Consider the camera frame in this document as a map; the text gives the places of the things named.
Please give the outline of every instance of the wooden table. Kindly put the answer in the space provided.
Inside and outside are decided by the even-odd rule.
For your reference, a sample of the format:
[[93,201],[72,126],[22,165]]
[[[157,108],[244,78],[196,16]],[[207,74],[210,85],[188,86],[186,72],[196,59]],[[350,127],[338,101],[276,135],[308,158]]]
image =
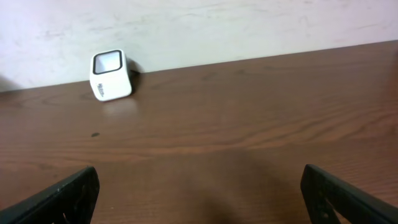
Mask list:
[[398,205],[398,41],[2,93],[0,127],[0,208],[87,165],[92,223],[308,223],[305,164]]

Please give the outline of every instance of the black frame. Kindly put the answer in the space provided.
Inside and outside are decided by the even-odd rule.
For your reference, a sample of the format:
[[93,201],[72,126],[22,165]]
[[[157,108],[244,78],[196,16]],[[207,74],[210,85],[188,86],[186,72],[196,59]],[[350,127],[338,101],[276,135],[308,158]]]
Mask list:
[[[103,55],[103,54],[112,53],[112,52],[119,52],[120,67],[117,68],[117,69],[114,69],[114,70],[96,73],[96,72],[95,72],[95,63],[96,63],[97,56],[100,56],[100,55]],[[108,73],[108,72],[114,72],[114,71],[117,71],[117,70],[119,70],[120,68],[123,67],[122,52],[121,52],[120,50],[111,50],[111,51],[109,51],[109,52],[103,52],[103,53],[97,54],[97,55],[94,56],[94,59],[93,59],[93,60],[94,60],[94,62],[93,62],[93,74],[94,74],[94,75],[102,75],[102,74],[105,74],[105,73]]]
[[99,192],[97,173],[94,167],[87,167],[0,211],[0,223],[89,224]]
[[313,224],[398,223],[398,208],[379,200],[314,165],[306,165],[301,190]]

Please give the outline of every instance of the small logo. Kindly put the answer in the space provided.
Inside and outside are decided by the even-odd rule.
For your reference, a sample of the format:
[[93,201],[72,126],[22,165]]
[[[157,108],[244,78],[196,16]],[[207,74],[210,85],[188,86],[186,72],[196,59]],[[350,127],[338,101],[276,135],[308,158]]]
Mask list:
[[104,97],[104,88],[102,87],[102,83],[97,85],[98,91],[102,97]]

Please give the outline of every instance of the wood grain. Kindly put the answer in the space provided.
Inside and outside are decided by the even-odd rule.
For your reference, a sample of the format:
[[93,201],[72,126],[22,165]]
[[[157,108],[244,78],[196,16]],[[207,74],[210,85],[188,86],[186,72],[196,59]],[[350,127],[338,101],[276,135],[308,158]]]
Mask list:
[[398,205],[398,41],[0,94],[0,208],[84,166],[92,223],[308,223],[316,164]]

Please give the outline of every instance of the white cube device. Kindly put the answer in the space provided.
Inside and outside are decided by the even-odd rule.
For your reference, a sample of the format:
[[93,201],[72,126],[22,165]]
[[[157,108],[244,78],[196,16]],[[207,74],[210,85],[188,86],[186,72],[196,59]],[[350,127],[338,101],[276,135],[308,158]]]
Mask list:
[[131,72],[122,50],[111,50],[91,59],[90,85],[100,101],[114,100],[132,92]]

